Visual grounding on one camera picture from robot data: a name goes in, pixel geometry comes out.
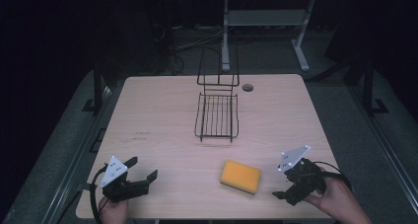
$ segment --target floor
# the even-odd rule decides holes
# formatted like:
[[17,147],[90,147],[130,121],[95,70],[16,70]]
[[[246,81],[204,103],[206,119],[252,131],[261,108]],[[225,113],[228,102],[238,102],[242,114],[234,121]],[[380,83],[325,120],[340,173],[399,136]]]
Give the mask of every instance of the floor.
[[[240,73],[292,73],[309,79],[335,64],[324,57],[333,32],[311,30],[303,42],[311,70],[302,72],[290,43],[297,30],[237,29],[232,35],[231,55],[238,56]],[[177,51],[175,57],[166,59],[168,67],[160,75],[196,75],[202,48],[209,51],[206,59],[217,63],[218,38],[180,50],[180,46],[216,33],[216,29],[211,31],[175,30]],[[418,123],[377,72],[374,98],[381,99],[389,113],[366,114],[360,101],[362,83],[346,86],[343,82],[346,71],[344,68],[319,82],[306,84],[338,166],[354,185],[355,195],[374,223],[418,223],[418,210],[411,204],[414,196],[406,191],[412,187],[411,192],[416,194],[414,184],[418,184],[415,171],[418,161],[413,156],[418,154]],[[77,218],[75,209],[123,82],[123,78],[118,79],[116,84],[104,90],[104,105],[97,115],[93,115],[83,112],[86,102],[94,97],[93,73],[86,75],[3,223],[94,223]],[[393,151],[393,156],[387,155],[387,150]],[[129,220],[128,223],[154,222]],[[333,222],[284,220],[284,223],[307,224]]]

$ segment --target hand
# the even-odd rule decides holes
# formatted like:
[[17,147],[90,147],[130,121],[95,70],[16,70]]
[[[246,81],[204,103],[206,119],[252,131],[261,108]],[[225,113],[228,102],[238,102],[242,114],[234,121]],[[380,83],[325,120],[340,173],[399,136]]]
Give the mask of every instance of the hand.
[[372,223],[344,182],[335,178],[324,178],[324,180],[326,190],[323,196],[318,197],[310,194],[304,201],[344,224]]
[[101,219],[104,224],[125,224],[128,219],[128,200],[112,202],[103,197],[99,202]]

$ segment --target dish rack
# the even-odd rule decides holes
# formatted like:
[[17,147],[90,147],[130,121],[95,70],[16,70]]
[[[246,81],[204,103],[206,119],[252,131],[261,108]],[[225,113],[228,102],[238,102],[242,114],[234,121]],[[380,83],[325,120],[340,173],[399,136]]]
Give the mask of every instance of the dish rack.
[[231,67],[224,72],[221,63],[208,69],[205,51],[202,50],[197,74],[197,84],[203,86],[203,92],[199,94],[194,133],[200,141],[215,137],[232,142],[239,134],[238,95],[234,94],[234,88],[240,84],[239,69]]

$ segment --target wooden tabletop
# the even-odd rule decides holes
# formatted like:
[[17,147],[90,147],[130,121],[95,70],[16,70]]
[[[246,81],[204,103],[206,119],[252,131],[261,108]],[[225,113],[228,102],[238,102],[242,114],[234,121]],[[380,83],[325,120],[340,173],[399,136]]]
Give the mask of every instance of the wooden tabletop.
[[[299,219],[328,218],[311,205],[296,206],[271,193],[292,184],[277,171],[281,152],[311,145],[311,161],[336,165],[303,79],[299,75],[241,75],[238,95],[240,133],[233,142],[194,134],[199,93],[196,76],[135,77],[126,80],[104,141],[91,170],[111,156],[138,164],[129,169],[131,182],[154,170],[158,178],[148,195],[130,199],[129,216],[141,219]],[[227,160],[261,170],[258,191],[249,194],[220,183]],[[102,198],[97,188],[97,200]],[[93,218],[84,191],[77,216]]]

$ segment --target yellow sponge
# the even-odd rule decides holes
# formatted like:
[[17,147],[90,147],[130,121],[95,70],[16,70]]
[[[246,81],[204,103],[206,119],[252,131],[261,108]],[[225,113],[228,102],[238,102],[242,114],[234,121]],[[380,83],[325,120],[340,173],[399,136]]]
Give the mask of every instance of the yellow sponge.
[[255,194],[258,189],[261,170],[228,160],[221,176],[221,183]]

